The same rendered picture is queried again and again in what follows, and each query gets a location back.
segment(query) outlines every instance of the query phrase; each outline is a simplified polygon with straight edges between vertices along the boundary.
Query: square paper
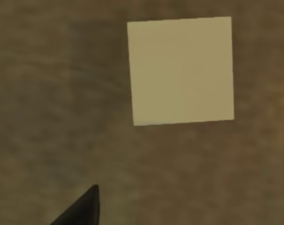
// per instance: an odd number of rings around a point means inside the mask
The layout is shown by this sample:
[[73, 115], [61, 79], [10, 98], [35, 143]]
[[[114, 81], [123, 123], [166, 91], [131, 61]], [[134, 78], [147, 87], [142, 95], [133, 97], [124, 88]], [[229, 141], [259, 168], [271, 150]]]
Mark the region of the square paper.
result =
[[230, 17], [127, 23], [134, 125], [234, 119]]

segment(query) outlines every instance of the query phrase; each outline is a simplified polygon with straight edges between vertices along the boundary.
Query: sticky note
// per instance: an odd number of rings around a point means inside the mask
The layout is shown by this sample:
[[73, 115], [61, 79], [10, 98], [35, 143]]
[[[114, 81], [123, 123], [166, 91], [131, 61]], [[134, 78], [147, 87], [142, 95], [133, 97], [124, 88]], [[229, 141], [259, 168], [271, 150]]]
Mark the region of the sticky note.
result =
[[230, 17], [128, 22], [135, 126], [234, 119]]

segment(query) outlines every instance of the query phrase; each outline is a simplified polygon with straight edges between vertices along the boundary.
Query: black object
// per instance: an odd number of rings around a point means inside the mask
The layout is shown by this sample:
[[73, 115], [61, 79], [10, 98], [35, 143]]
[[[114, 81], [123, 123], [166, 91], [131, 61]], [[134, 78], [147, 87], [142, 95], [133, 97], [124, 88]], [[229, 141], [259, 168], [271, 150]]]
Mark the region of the black object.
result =
[[51, 225], [99, 225], [99, 186], [92, 186]]

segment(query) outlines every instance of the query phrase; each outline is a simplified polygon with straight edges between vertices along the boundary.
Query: brown background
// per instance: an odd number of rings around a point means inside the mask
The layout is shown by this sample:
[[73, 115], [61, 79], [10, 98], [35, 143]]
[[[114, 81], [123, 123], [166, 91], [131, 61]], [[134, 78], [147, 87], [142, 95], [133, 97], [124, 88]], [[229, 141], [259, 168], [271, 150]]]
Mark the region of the brown background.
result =
[[[125, 22], [209, 16], [236, 120], [134, 128]], [[0, 225], [96, 182], [103, 225], [284, 225], [284, 0], [0, 0]]]

